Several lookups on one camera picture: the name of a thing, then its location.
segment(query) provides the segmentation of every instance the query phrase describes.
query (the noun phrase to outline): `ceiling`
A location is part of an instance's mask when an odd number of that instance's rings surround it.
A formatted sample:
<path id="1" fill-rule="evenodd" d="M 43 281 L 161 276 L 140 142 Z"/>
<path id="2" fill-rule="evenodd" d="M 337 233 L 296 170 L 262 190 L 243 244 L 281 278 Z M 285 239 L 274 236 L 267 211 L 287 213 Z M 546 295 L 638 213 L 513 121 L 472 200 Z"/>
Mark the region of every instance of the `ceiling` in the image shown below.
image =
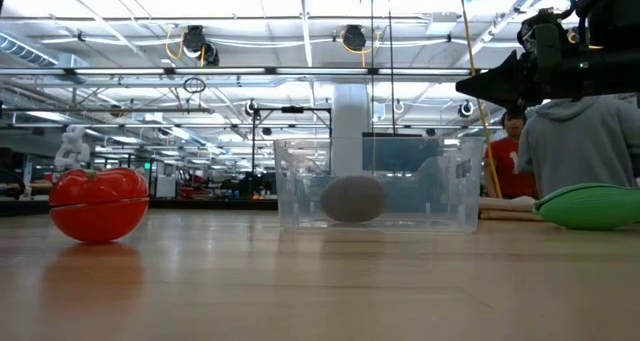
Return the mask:
<path id="1" fill-rule="evenodd" d="M 519 51 L 515 33 L 523 19 L 540 8 L 568 7 L 567 0 L 465 2 L 477 68 L 495 67 L 510 52 Z M 5 0 L 1 16 L 1 33 L 53 59 L 74 55 L 82 60 L 78 65 L 87 67 L 199 67 L 199 60 L 185 53 L 174 59 L 167 52 L 168 48 L 174 56 L 179 53 L 180 35 L 188 25 L 204 26 L 207 39 L 217 48 L 222 68 L 470 67 L 460 0 Z M 365 49 L 372 49 L 364 58 L 348 52 L 340 42 L 346 25 L 363 27 L 368 39 Z M 0 52 L 0 66 L 35 67 L 6 52 Z M 468 97 L 455 92 L 457 79 L 453 77 L 424 82 L 397 75 L 392 87 L 388 77 L 372 82 L 370 77 L 210 76 L 203 77 L 208 86 L 205 92 L 192 97 L 189 103 L 190 108 L 200 105 L 210 110 L 200 113 L 185 112 L 191 95 L 180 85 L 186 77 L 169 80 L 158 76 L 92 76 L 86 77 L 83 84 L 73 84 L 55 77 L 5 76 L 2 91 L 13 95 L 6 100 L 14 100 L 16 106 L 22 107 L 162 108 L 162 117 L 152 122 L 215 124 L 210 128 L 184 129 L 193 138 L 216 146 L 226 145 L 224 142 L 246 146 L 242 135 L 248 135 L 250 129 L 233 130 L 229 125 L 250 124 L 244 113 L 248 100 L 261 107 L 331 107 L 337 83 L 361 83 L 367 87 L 369 97 L 376 101 L 376 114 L 384 115 L 376 124 L 379 130 L 391 124 L 392 95 L 403 106 L 402 112 L 396 114 L 400 124 L 467 125 L 477 123 L 478 118 L 477 112 L 469 119 L 458 116 L 458 107 Z M 123 88 L 127 83 L 138 85 Z M 16 96 L 17 89 L 25 92 Z M 499 116 L 498 109 L 487 106 Z M 21 117 L 25 122 L 55 121 Z M 90 119 L 90 124 L 96 125 L 147 122 L 140 113 L 114 117 L 86 112 L 73 119 Z M 276 112 L 264 121 L 264 125 L 268 124 L 275 125 L 273 135 L 259 138 L 328 136 L 322 121 L 312 113 Z M 283 130 L 277 127 L 290 124 L 311 126 Z M 120 132 L 106 128 L 95 131 L 101 135 Z M 134 134 L 149 145 L 169 142 L 158 136 L 157 129 L 128 131 L 128 136 Z M 191 142 L 178 145 L 190 146 Z"/>

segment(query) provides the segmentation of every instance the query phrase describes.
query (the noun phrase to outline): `red plastic tomato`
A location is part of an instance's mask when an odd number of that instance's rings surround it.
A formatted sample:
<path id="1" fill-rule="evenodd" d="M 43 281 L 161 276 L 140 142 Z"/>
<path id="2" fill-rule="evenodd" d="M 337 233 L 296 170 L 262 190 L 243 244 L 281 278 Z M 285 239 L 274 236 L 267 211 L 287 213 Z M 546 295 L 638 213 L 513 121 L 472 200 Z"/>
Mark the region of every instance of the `red plastic tomato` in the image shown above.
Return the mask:
<path id="1" fill-rule="evenodd" d="M 51 191 L 49 214 L 67 236 L 104 243 L 138 226 L 149 206 L 148 195 L 147 181 L 133 170 L 73 170 L 60 176 Z"/>

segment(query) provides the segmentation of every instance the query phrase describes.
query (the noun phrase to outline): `transparent container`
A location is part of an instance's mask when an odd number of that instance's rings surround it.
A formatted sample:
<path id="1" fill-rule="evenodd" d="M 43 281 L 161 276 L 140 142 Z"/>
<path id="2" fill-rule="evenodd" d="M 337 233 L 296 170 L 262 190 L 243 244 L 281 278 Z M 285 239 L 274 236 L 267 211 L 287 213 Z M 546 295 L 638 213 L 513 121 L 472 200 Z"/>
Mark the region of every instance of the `transparent container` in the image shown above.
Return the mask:
<path id="1" fill-rule="evenodd" d="M 344 164 L 345 155 L 336 153 L 347 144 L 352 146 L 348 162 L 357 167 L 345 174 L 337 164 Z M 276 141 L 274 149 L 280 222 L 285 228 L 462 233 L 477 228 L 482 139 L 460 140 L 459 145 L 416 137 L 299 139 Z M 322 191 L 348 175 L 368 175 L 380 182 L 387 194 L 381 216 L 352 223 L 325 215 Z"/>

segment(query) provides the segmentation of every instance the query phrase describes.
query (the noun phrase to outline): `pillar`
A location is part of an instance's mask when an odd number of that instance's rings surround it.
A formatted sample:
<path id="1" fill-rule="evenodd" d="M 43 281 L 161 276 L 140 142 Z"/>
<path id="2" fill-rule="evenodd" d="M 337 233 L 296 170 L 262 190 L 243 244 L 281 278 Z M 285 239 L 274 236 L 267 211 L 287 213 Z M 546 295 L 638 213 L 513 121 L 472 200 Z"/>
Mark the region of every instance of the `pillar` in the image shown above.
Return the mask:
<path id="1" fill-rule="evenodd" d="M 336 176 L 366 174 L 362 168 L 362 133 L 370 127 L 368 103 L 365 84 L 334 86 L 331 168 Z"/>

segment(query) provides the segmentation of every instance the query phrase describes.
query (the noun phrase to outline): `green lid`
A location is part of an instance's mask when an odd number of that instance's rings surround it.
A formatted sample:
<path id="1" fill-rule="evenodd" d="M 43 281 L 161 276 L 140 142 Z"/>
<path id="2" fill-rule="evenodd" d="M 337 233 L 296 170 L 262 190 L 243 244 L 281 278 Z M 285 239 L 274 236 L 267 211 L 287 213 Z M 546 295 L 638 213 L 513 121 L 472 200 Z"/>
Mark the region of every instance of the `green lid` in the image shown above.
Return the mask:
<path id="1" fill-rule="evenodd" d="M 640 190 L 605 184 L 560 189 L 535 203 L 545 221 L 574 230 L 613 230 L 640 221 Z"/>

